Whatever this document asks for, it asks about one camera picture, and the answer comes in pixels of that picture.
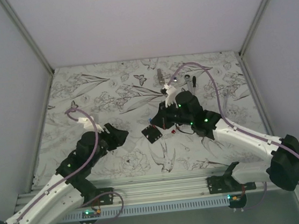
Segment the black fuse box base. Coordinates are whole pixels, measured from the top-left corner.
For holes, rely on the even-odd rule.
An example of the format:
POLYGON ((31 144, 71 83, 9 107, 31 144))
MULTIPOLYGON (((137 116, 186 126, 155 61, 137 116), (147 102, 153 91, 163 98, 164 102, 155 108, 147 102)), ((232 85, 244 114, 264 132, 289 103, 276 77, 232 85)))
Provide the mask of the black fuse box base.
POLYGON ((158 139, 160 139, 163 136, 160 130, 158 130, 158 128, 155 125, 149 125, 141 132, 150 143, 155 143, 158 139))

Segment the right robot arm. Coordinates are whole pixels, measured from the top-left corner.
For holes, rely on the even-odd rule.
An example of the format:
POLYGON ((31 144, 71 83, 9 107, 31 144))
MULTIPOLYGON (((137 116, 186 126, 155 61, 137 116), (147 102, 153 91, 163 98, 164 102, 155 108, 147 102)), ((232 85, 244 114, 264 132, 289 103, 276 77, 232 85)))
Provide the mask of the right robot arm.
POLYGON ((189 91, 177 94, 176 102, 170 106, 161 102, 151 124, 164 130, 174 125, 187 125, 200 137, 240 146, 261 158, 260 163, 229 165, 224 178, 229 191, 235 192, 248 182, 272 182, 285 191, 293 191, 299 185, 299 141, 296 137, 289 134, 284 138, 269 136, 235 124, 217 112, 203 109, 189 91))

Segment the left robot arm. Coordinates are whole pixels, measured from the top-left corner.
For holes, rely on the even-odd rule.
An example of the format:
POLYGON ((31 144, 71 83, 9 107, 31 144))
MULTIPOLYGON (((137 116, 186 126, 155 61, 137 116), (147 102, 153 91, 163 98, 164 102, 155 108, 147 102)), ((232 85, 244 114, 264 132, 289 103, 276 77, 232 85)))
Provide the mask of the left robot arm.
POLYGON ((12 217, 0 220, 0 224, 57 224, 82 205, 93 205, 98 190, 86 178, 100 158, 123 146, 128 134, 109 123, 102 132, 85 132, 45 187, 12 217))

